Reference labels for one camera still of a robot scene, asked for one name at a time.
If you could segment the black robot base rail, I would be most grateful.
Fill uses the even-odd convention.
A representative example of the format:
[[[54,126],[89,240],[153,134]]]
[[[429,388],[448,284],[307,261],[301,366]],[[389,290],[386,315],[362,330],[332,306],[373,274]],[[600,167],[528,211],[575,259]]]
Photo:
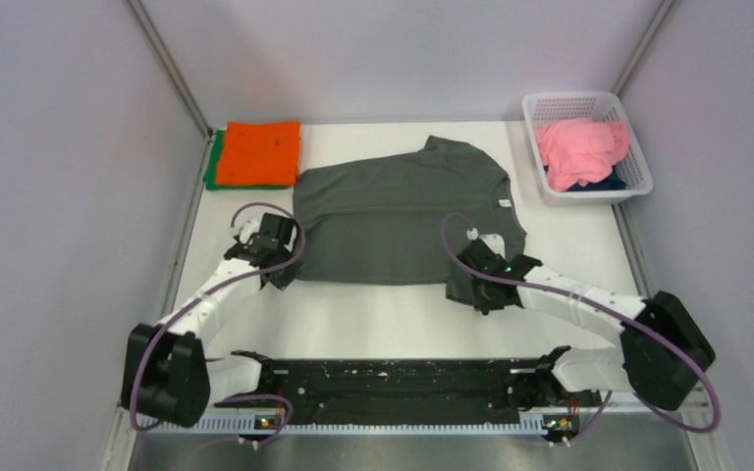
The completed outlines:
[[[568,392],[540,358],[270,359],[252,404],[294,408],[293,426],[506,425],[538,408],[597,406],[593,390]]]

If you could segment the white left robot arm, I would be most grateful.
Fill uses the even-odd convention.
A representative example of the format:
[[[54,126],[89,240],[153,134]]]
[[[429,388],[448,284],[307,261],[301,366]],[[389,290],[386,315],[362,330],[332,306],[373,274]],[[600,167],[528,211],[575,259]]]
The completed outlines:
[[[132,420],[144,415],[189,428],[228,398],[241,395],[258,406],[274,396],[265,356],[235,351],[209,358],[205,351],[250,297],[266,287],[283,290],[296,278],[301,230],[291,217],[265,213],[242,225],[234,240],[180,308],[129,333],[120,402]]]

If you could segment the dark grey t shirt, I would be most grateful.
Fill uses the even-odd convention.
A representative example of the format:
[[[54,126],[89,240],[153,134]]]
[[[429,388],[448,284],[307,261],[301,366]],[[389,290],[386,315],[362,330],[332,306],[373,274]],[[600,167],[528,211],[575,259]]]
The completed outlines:
[[[441,228],[450,213],[499,236],[507,257],[526,245],[508,172],[482,149],[438,136],[414,152],[307,170],[293,207],[306,234],[302,282],[442,284],[457,270],[447,252],[469,243],[459,223]]]

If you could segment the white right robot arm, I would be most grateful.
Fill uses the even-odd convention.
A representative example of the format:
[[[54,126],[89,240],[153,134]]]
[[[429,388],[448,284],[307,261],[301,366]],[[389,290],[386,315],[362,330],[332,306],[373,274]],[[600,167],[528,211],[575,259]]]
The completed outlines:
[[[536,378],[539,396],[550,404],[562,404],[575,392],[610,390],[674,411],[717,358],[677,296],[608,291],[530,256],[506,260],[481,239],[453,256],[446,297],[484,315],[511,306],[549,314],[607,342],[552,354],[550,369]]]

